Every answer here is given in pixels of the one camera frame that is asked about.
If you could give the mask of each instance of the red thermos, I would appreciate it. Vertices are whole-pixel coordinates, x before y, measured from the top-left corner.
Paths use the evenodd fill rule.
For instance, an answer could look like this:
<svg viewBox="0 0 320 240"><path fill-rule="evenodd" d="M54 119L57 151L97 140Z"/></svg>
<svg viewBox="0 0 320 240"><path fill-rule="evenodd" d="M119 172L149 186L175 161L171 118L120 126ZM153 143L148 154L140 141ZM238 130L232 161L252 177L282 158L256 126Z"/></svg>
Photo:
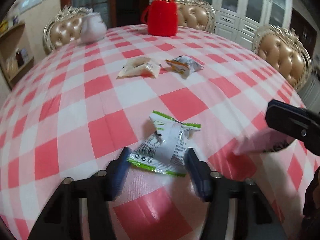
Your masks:
<svg viewBox="0 0 320 240"><path fill-rule="evenodd" d="M155 36L175 36L178 32L177 4L174 0L153 0L144 10L141 22L148 24L148 33Z"/></svg>

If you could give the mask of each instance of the candy wrapper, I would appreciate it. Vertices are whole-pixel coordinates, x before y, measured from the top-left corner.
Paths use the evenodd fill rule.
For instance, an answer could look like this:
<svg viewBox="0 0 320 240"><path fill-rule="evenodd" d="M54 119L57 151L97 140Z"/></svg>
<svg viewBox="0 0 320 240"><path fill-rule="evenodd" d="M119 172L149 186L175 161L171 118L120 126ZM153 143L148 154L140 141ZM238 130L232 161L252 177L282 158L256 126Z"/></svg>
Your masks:
<svg viewBox="0 0 320 240"><path fill-rule="evenodd" d="M172 60L165 60L175 71L180 73L183 78L187 78L193 72L202 69L203 66L188 56L176 57Z"/></svg>
<svg viewBox="0 0 320 240"><path fill-rule="evenodd" d="M156 132L130 154L128 161L149 171L185 176L183 157L188 148L189 132L201 130L201 125L181 123L157 111L149 117Z"/></svg>
<svg viewBox="0 0 320 240"><path fill-rule="evenodd" d="M137 57L129 59L118 77L140 76L143 73L151 73L155 78L159 76L161 65L149 57Z"/></svg>

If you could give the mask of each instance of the table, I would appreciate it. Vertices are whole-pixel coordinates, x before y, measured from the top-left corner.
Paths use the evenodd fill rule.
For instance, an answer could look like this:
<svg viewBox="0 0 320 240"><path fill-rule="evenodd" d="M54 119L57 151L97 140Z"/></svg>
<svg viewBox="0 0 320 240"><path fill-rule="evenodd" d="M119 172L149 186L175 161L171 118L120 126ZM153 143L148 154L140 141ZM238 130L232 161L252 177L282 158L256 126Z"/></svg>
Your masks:
<svg viewBox="0 0 320 240"><path fill-rule="evenodd" d="M128 58L145 55L162 64L157 79L116 79ZM204 69L182 79L164 61L180 55ZM190 141L199 158L228 178L252 177L294 236L319 158L298 141L277 154L232 154L237 142L266 127L272 98L303 106L267 62L214 34L179 27L175 37L154 37L146 25L130 25L91 45L70 43L37 64L0 112L0 215L17 239L27 239L63 178L87 178L124 146L135 149L154 132L148 116L157 110L201 123ZM207 210L189 176L134 168L109 206L117 238L130 240L198 239Z"/></svg>

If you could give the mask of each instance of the white wrapper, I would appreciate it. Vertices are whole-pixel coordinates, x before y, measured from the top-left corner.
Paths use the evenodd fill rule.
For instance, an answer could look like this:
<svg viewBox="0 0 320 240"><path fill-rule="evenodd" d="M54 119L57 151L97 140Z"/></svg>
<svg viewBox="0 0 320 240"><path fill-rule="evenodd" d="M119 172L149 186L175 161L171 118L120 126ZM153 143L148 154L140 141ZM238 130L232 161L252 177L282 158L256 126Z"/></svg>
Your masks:
<svg viewBox="0 0 320 240"><path fill-rule="evenodd" d="M201 125L181 123L157 111L149 117L156 132L130 154L128 161L149 171L184 176L183 157L188 148L189 131L200 130Z"/></svg>
<svg viewBox="0 0 320 240"><path fill-rule="evenodd" d="M151 73L158 77L161 65L149 57L129 59L127 64L118 73L118 77L140 76L142 73Z"/></svg>

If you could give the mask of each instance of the black clamp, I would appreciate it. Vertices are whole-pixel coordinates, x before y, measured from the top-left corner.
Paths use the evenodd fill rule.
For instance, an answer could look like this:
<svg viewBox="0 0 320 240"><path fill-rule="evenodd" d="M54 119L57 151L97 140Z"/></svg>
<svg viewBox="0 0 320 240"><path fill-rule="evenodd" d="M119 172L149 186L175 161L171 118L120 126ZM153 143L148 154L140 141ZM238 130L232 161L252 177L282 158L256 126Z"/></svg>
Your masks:
<svg viewBox="0 0 320 240"><path fill-rule="evenodd" d="M229 199L238 199L234 240L287 240L268 200L252 179L227 179L211 171L192 148L185 154L185 166L198 196L210 202L200 240L224 240L227 231Z"/></svg>
<svg viewBox="0 0 320 240"><path fill-rule="evenodd" d="M121 193L130 163L125 147L119 158L88 179L65 178L53 193L33 226L28 240L82 240L79 198L88 199L91 240L116 240L106 201Z"/></svg>
<svg viewBox="0 0 320 240"><path fill-rule="evenodd" d="M307 109L271 100L266 112L270 128L304 143L306 149L320 156L320 116Z"/></svg>

